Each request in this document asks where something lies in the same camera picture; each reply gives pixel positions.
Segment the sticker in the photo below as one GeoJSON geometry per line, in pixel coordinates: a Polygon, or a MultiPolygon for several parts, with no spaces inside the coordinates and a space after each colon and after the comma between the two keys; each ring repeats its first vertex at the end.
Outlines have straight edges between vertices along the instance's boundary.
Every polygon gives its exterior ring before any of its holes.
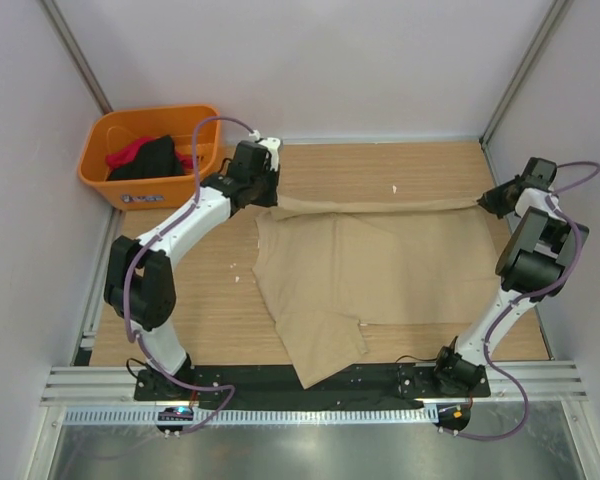
{"type": "Polygon", "coordinates": [[[162,195],[120,195],[120,199],[124,203],[140,203],[140,202],[164,202],[164,197],[162,195]]]}

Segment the red cloth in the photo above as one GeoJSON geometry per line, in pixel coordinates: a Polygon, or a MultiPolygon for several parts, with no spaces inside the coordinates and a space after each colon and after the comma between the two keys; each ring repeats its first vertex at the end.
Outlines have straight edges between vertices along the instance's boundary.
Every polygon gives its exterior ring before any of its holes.
{"type": "MultiPolygon", "coordinates": [[[[107,165],[111,170],[115,170],[116,168],[120,168],[121,166],[126,165],[127,163],[131,163],[136,158],[140,147],[145,143],[150,142],[151,140],[155,140],[155,138],[140,137],[139,139],[133,141],[132,143],[124,147],[119,152],[107,155],[105,157],[105,162],[107,162],[107,165]]],[[[178,157],[178,160],[184,168],[193,168],[193,161],[191,160],[191,155],[183,155],[181,153],[178,153],[178,151],[176,150],[176,157],[178,157]]]]}

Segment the beige cloth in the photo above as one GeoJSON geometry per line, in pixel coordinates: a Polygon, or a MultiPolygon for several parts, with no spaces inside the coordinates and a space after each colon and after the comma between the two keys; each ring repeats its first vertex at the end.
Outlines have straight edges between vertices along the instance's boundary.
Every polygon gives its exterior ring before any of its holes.
{"type": "Polygon", "coordinates": [[[407,204],[281,197],[253,272],[305,388],[360,360],[360,323],[470,323],[496,255],[474,199],[407,204]]]}

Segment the black cloth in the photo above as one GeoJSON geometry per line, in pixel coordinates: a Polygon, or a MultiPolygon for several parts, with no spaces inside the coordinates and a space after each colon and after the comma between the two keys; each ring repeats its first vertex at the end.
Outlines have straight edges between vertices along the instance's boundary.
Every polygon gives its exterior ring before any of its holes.
{"type": "Polygon", "coordinates": [[[113,170],[107,181],[180,175],[184,175],[184,169],[176,156],[175,144],[165,135],[142,145],[133,161],[113,170]]]}

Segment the white wall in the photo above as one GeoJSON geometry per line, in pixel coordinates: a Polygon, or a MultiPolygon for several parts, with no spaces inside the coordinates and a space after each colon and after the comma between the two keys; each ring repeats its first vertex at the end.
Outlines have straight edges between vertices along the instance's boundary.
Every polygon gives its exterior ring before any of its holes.
{"type": "MultiPolygon", "coordinates": [[[[530,156],[600,162],[600,0],[574,2],[490,150],[500,181],[521,172],[530,156]]],[[[591,235],[579,268],[541,313],[554,353],[575,359],[600,416],[600,176],[560,203],[591,235]]]]}
{"type": "Polygon", "coordinates": [[[482,134],[551,1],[57,3],[114,109],[207,102],[286,139],[405,139],[482,134]]]}
{"type": "Polygon", "coordinates": [[[21,475],[77,339],[109,211],[76,177],[98,116],[37,3],[0,1],[0,480],[21,475]]]}

